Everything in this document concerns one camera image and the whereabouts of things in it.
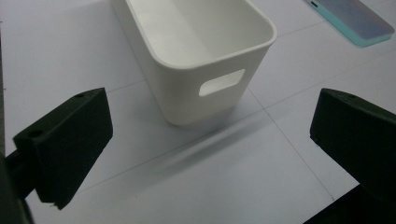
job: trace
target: white table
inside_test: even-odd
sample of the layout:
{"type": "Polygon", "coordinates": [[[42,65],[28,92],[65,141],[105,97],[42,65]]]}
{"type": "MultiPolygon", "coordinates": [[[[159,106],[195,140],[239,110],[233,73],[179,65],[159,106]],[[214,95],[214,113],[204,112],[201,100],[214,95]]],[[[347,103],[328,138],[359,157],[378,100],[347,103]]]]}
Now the white table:
{"type": "MultiPolygon", "coordinates": [[[[107,0],[0,0],[6,152],[76,93],[106,87],[114,137],[62,211],[36,223],[303,223],[357,186],[309,138],[321,88],[396,113],[396,37],[359,48],[304,0],[252,0],[279,37],[240,104],[168,125],[107,0]]],[[[396,27],[395,0],[365,0],[396,27]]]]}

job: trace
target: black gripper pad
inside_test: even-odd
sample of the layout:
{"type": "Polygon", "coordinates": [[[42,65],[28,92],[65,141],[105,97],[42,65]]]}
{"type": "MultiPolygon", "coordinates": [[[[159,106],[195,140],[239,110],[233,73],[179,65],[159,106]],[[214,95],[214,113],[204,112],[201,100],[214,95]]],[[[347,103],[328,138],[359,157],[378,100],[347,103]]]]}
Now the black gripper pad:
{"type": "Polygon", "coordinates": [[[396,116],[358,96],[323,89],[311,138],[373,196],[396,202],[396,116]]]}
{"type": "Polygon", "coordinates": [[[18,133],[15,145],[43,203],[64,208],[113,135],[104,88],[85,91],[18,133]]]}

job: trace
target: phone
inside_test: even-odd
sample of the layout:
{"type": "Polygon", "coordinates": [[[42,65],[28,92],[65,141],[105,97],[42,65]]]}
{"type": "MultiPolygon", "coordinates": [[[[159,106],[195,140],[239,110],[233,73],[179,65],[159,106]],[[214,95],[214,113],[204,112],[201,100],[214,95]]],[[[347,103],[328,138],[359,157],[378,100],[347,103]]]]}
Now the phone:
{"type": "Polygon", "coordinates": [[[395,30],[359,0],[305,0],[354,44],[370,46],[391,38],[395,30]]]}

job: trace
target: teal phone case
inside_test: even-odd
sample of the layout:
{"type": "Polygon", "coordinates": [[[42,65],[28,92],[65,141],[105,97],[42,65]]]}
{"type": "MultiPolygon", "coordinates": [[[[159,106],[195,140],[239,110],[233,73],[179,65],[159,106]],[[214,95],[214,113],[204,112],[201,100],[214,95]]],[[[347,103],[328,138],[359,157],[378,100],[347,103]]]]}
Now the teal phone case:
{"type": "Polygon", "coordinates": [[[305,0],[354,44],[367,47],[391,38],[395,30],[359,0],[305,0]]]}

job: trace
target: white surface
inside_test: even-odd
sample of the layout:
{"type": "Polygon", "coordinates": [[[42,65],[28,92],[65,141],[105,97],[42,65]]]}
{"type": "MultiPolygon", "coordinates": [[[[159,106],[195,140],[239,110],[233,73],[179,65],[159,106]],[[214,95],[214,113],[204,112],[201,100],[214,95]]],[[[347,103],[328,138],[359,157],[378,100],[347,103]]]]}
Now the white surface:
{"type": "Polygon", "coordinates": [[[176,125],[236,105],[277,36],[271,21],[245,0],[110,2],[163,116],[176,125]],[[231,74],[241,70],[235,82],[231,74]],[[211,82],[210,91],[200,93],[219,77],[233,85],[211,82]]]}
{"type": "MultiPolygon", "coordinates": [[[[0,0],[7,154],[16,133],[100,86],[115,130],[63,211],[29,196],[36,223],[303,223],[356,186],[309,126],[322,87],[396,113],[395,36],[361,49],[304,0],[253,2],[281,37],[234,109],[177,128],[107,1],[0,0]]],[[[396,1],[364,2],[396,27],[396,1]]]]}

